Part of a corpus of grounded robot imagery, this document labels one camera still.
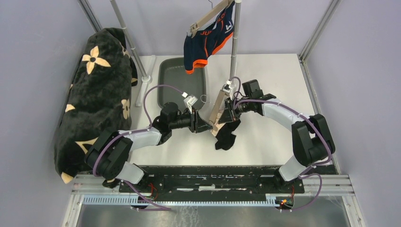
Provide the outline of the wooden clip hanger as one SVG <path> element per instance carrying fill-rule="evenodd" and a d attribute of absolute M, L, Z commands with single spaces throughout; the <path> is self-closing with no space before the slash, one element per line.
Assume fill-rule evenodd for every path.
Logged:
<path fill-rule="evenodd" d="M 210 133 L 217 138 L 218 133 L 224 128 L 226 123 L 220 123 L 219 120 L 222 117 L 225 100 L 229 98 L 229 93 L 219 91 L 216 97 L 210 97 L 206 104 L 200 110 L 201 117 L 212 126 Z"/>
<path fill-rule="evenodd" d="M 212 7 L 212 9 L 201 17 L 198 21 L 194 22 L 189 30 L 187 30 L 187 36 L 194 37 L 196 32 L 204 25 L 206 25 L 210 20 L 213 19 L 219 12 L 231 5 L 233 0 L 222 0 L 219 4 Z"/>

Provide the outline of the black underwear white waistband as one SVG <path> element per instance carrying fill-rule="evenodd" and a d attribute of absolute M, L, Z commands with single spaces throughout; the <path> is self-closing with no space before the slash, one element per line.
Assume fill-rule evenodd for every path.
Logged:
<path fill-rule="evenodd" d="M 215 133 L 215 138 L 217 142 L 215 143 L 215 150 L 229 150 L 235 143 L 236 135 L 233 132 L 238 128 L 241 121 L 227 122 L 217 124 L 217 132 Z"/>

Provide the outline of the navy orange underwear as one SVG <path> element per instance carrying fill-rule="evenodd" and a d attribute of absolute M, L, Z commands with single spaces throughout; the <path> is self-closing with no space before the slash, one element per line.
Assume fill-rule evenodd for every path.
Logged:
<path fill-rule="evenodd" d="M 215 21 L 205 29 L 197 31 L 195 36 L 187 36 L 183 46 L 184 68 L 187 74 L 193 74 L 196 68 L 208 64 L 208 58 L 224 47 L 234 32 L 232 14 L 234 2 L 223 9 Z"/>

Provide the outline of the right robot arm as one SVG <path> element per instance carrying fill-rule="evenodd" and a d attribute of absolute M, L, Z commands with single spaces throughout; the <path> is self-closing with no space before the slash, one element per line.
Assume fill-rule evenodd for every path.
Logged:
<path fill-rule="evenodd" d="M 243 97 L 235 91 L 228 80 L 221 88 L 215 102 L 217 113 L 209 117 L 213 124 L 212 134 L 216 137 L 216 149 L 228 150 L 235 143 L 233 132 L 241 123 L 240 117 L 254 112 L 270 118 L 284 126 L 292 135 L 293 156 L 274 173 L 273 186 L 284 193 L 292 187 L 292 181 L 307 173 L 311 168 L 331 161 L 335 145 L 325 117 L 321 114 L 306 116 L 283 104 L 276 96 L 264 94 L 257 80 L 242 84 Z"/>

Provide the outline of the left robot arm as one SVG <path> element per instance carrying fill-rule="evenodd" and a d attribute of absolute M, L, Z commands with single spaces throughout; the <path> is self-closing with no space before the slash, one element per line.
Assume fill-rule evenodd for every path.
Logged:
<path fill-rule="evenodd" d="M 105 129 L 89 151 L 84 162 L 92 168 L 93 175 L 106 180 L 119 179 L 131 183 L 137 192 L 144 192 L 149 185 L 146 171 L 128 162 L 132 151 L 164 144 L 175 129 L 187 128 L 192 133 L 210 131 L 213 126 L 202 119 L 195 108 L 183 112 L 174 102 L 163 105 L 160 115 L 150 128 L 134 131 L 113 131 Z"/>

